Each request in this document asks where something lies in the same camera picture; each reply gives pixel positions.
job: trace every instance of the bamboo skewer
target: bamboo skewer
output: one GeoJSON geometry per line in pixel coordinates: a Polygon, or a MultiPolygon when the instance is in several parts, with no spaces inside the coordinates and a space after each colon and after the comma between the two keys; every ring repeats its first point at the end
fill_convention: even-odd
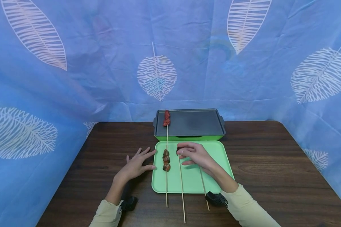
{"type": "Polygon", "coordinates": [[[179,173],[180,173],[180,175],[181,175],[183,218],[184,218],[184,224],[185,224],[185,223],[186,223],[186,213],[184,212],[183,180],[182,180],[181,161],[180,161],[179,158],[178,158],[178,163],[179,163],[179,173]]]}
{"type": "MultiPolygon", "coordinates": [[[[205,189],[205,183],[203,182],[203,176],[202,176],[201,167],[200,167],[200,174],[201,174],[201,180],[202,180],[203,191],[204,191],[204,193],[205,193],[205,198],[206,198],[206,189],[205,189]]],[[[209,207],[209,205],[208,205],[207,199],[206,199],[206,203],[207,203],[207,209],[208,209],[208,211],[210,211],[210,207],[209,207]]]]}
{"type": "MultiPolygon", "coordinates": [[[[167,125],[167,144],[166,144],[166,150],[168,155],[168,125],[167,125]]],[[[168,172],[165,172],[165,203],[168,207],[168,172]]]]}

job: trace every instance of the wooden table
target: wooden table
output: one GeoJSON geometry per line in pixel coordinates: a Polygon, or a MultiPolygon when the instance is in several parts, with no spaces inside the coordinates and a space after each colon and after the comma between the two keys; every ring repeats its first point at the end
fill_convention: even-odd
{"type": "MultiPolygon", "coordinates": [[[[235,179],[281,226],[341,227],[341,200],[282,124],[226,122],[225,145],[235,179]]],[[[38,223],[39,227],[88,226],[126,155],[154,148],[151,122],[99,123],[73,162],[38,223]]],[[[151,172],[137,180],[134,211],[119,226],[183,226],[182,197],[151,187],[151,172]]],[[[204,196],[185,195],[187,226],[239,226],[226,207],[207,211],[204,196]]]]}

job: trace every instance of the white leaf print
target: white leaf print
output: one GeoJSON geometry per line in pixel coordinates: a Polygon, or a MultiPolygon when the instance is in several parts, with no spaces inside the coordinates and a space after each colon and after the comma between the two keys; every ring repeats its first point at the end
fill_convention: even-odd
{"type": "Polygon", "coordinates": [[[87,127],[87,136],[86,138],[89,136],[90,132],[92,131],[93,127],[95,126],[95,124],[97,124],[98,122],[84,122],[83,124],[87,127]]]}
{"type": "Polygon", "coordinates": [[[297,103],[314,102],[341,91],[341,53],[331,48],[309,55],[290,79],[297,103]]]}
{"type": "Polygon", "coordinates": [[[22,44],[39,60],[67,71],[61,38],[31,0],[1,0],[6,18],[22,44]]]}
{"type": "Polygon", "coordinates": [[[0,108],[0,158],[28,158],[55,149],[54,125],[17,108],[0,108]]]}
{"type": "Polygon", "coordinates": [[[328,166],[328,153],[309,149],[303,149],[303,151],[319,172],[322,172],[322,170],[326,169],[328,166]]]}
{"type": "Polygon", "coordinates": [[[233,0],[227,19],[227,34],[239,54],[264,22],[272,0],[233,0]]]}
{"type": "Polygon", "coordinates": [[[148,95],[162,101],[173,89],[177,81],[177,72],[166,56],[155,55],[154,45],[153,54],[153,57],[144,58],[139,64],[138,82],[148,95]]]}

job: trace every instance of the blue fabric backdrop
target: blue fabric backdrop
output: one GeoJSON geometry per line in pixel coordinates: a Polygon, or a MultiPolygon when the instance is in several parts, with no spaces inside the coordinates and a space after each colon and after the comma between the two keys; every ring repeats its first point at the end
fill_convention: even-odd
{"type": "Polygon", "coordinates": [[[341,198],[341,1],[0,0],[0,227],[35,226],[100,121],[282,122],[341,198]]]}

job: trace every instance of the long sleeve shirt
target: long sleeve shirt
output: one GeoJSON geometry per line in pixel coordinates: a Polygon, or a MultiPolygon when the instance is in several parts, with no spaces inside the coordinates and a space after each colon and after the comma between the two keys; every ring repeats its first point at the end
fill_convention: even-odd
{"type": "MultiPolygon", "coordinates": [[[[280,227],[241,184],[235,192],[221,191],[221,194],[227,200],[228,210],[242,227],[280,227]]],[[[90,227],[117,227],[121,218],[120,204],[116,206],[102,200],[90,227]]]]}

